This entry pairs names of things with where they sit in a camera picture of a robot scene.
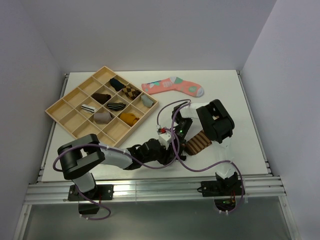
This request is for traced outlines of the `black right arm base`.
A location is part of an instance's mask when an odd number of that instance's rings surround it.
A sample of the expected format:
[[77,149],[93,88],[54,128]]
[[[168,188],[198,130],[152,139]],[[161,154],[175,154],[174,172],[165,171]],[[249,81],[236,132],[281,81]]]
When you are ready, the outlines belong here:
[[207,180],[200,183],[197,192],[202,194],[202,197],[222,197],[215,199],[214,205],[219,212],[226,214],[233,211],[237,207],[237,203],[243,199],[245,195],[245,187],[238,173],[234,172],[232,176],[222,178],[217,173],[216,180]]

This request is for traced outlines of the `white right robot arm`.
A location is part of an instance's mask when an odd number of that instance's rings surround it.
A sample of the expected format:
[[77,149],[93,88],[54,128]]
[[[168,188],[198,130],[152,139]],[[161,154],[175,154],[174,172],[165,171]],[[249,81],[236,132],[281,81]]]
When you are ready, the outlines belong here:
[[[195,156],[210,146],[214,148],[215,176],[219,179],[216,189],[222,195],[229,194],[234,188],[231,179],[239,172],[231,154],[235,123],[221,101],[215,99],[202,104],[185,101],[174,107],[171,118],[177,124],[173,132],[189,156]],[[194,119],[199,120],[202,130],[186,141],[185,136]]]

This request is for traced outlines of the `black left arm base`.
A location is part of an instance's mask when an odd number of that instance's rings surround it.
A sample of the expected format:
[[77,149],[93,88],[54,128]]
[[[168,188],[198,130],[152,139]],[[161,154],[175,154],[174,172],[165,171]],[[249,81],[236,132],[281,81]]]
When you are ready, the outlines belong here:
[[[67,200],[69,202],[78,202],[80,217],[91,221],[98,221],[110,217],[111,210],[103,205],[102,201],[112,200],[113,194],[113,184],[98,184],[87,192],[80,192],[79,188],[74,184],[69,188]],[[102,209],[107,211],[107,215],[104,217],[94,217]]]

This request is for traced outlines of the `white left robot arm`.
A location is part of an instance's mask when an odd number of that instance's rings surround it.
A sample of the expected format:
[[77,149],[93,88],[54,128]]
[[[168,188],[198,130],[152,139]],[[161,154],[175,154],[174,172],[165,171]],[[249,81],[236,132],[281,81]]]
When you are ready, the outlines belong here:
[[57,153],[52,168],[62,172],[65,180],[71,180],[86,200],[95,198],[98,193],[91,170],[99,164],[132,171],[154,161],[164,168],[176,159],[171,143],[163,145],[151,138],[143,144],[117,148],[101,143],[93,133],[62,145]]

